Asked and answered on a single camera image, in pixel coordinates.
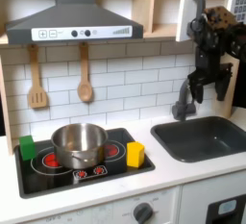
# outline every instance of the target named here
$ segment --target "stovetop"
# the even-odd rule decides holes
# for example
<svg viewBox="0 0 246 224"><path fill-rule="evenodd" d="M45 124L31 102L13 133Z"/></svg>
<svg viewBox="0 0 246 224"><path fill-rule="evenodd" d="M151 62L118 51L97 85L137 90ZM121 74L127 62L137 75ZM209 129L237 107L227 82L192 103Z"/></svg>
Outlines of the stovetop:
<svg viewBox="0 0 246 224"><path fill-rule="evenodd" d="M147 155L140 168L129 167L126 164L127 143L135 140L125 129L107 130L107 132L109 140L104 146L104 161L85 170L73 170L59 165L51 140L37 142L37 157L28 161L22 160L20 148L17 146L15 160L20 196L32 198L155 169Z"/></svg>

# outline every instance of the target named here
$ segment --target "gray faucet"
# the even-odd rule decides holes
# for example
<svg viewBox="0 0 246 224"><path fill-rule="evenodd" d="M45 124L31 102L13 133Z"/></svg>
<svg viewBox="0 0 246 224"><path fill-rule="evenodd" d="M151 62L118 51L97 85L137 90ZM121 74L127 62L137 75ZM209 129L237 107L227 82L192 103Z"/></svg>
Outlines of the gray faucet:
<svg viewBox="0 0 246 224"><path fill-rule="evenodd" d="M196 113L194 100L187 104L188 80L185 80L181 86L179 101L172 107L173 117L176 120L185 121L187 114Z"/></svg>

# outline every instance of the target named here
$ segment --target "black sink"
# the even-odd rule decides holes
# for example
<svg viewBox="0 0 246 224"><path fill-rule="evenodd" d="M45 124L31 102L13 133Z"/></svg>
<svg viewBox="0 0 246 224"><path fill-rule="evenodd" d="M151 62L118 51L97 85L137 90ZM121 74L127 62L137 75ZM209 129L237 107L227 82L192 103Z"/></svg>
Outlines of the black sink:
<svg viewBox="0 0 246 224"><path fill-rule="evenodd" d="M157 125L151 134L176 160L199 162L246 151L246 133L221 117Z"/></svg>

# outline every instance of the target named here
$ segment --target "gray range hood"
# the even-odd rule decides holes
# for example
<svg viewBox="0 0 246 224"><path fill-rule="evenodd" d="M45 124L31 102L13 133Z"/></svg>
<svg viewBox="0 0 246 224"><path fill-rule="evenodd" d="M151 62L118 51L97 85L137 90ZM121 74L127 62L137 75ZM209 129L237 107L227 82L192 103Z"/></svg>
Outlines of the gray range hood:
<svg viewBox="0 0 246 224"><path fill-rule="evenodd" d="M43 12L6 25L9 44L142 38L143 26L95 0L57 0Z"/></svg>

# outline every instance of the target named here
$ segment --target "wooden spoon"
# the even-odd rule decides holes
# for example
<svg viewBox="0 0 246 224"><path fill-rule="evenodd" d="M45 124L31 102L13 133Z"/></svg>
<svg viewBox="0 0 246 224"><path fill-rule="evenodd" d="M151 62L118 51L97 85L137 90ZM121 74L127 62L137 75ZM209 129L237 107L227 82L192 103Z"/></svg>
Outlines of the wooden spoon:
<svg viewBox="0 0 246 224"><path fill-rule="evenodd" d="M88 81L88 45L80 44L82 79L78 87L78 94L82 101L88 102L92 97L92 87Z"/></svg>
<svg viewBox="0 0 246 224"><path fill-rule="evenodd" d="M37 52L38 47L36 45L28 46L31 62L31 71L33 78L33 86L28 94L28 102L32 108L41 108L47 105L47 95L44 89L40 86Z"/></svg>

